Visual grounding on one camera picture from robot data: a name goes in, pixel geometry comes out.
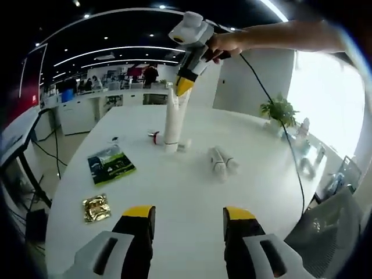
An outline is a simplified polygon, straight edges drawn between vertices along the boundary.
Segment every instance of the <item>desk leg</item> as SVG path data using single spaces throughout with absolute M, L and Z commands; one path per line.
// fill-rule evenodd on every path
M 30 169 L 30 166 L 27 163 L 27 160 L 26 160 L 26 157 L 24 156 L 24 153 L 21 153 L 18 157 L 19 157 L 20 163 L 22 164 L 24 172 L 26 173 L 28 179 L 30 180 L 31 185 L 35 189 L 36 195 L 38 195 L 42 199 L 42 201 L 45 202 L 47 207 L 51 208 L 52 202 L 48 198 L 47 194 L 41 189 L 38 181 L 36 180 L 33 172 Z

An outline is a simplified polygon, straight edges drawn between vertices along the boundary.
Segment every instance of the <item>white table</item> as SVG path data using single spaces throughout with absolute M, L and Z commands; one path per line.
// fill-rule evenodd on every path
M 147 131 L 164 129 L 165 106 L 113 108 L 90 132 L 58 186 L 46 232 L 49 274 L 60 274 L 75 253 L 103 230 L 111 230 L 131 206 L 156 206 L 153 259 L 149 278 L 227 278 L 223 207 L 256 215 L 267 233 L 285 238 L 301 215 L 302 196 L 288 144 L 262 128 L 262 119 L 215 109 L 188 108 L 183 138 L 187 153 L 166 154 Z M 127 177 L 95 187 L 87 157 L 112 137 L 137 167 Z M 219 183 L 206 156 L 220 145 L 241 164 L 240 173 Z M 302 179 L 305 205 L 322 175 Z M 84 224 L 82 200 L 106 193 L 112 217 Z

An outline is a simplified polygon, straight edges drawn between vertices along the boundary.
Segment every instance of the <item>gold foil packet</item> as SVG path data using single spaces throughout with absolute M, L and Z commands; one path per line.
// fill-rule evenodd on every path
M 101 221 L 111 216 L 106 194 L 83 200 L 84 220 L 87 224 Z

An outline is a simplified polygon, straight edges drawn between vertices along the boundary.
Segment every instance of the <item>human arm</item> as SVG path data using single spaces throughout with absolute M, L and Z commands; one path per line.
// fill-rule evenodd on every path
M 283 48 L 312 52 L 345 51 L 337 30 L 327 22 L 298 20 L 252 26 L 234 33 L 215 35 L 209 42 L 209 48 L 214 52 L 214 58 L 223 51 L 235 55 L 252 48 Z

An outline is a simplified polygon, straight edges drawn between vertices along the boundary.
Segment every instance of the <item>white pipe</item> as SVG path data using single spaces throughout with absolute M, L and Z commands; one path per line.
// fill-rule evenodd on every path
M 174 153 L 177 151 L 191 90 L 192 88 L 178 97 L 174 93 L 174 88 L 169 88 L 164 130 L 164 149 L 167 153 Z
M 213 147 L 208 149 L 208 156 L 210 158 L 212 172 L 220 179 L 220 181 L 225 181 L 227 178 L 226 164 L 223 162 L 221 154 L 215 147 Z
M 234 157 L 232 157 L 231 155 L 229 155 L 226 150 L 224 150 L 222 147 L 220 146 L 216 146 L 215 147 L 219 154 L 221 155 L 223 161 L 225 162 L 227 168 L 233 172 L 233 173 L 237 173 L 238 171 L 238 168 L 239 168 L 239 164 L 238 162 L 234 159 Z

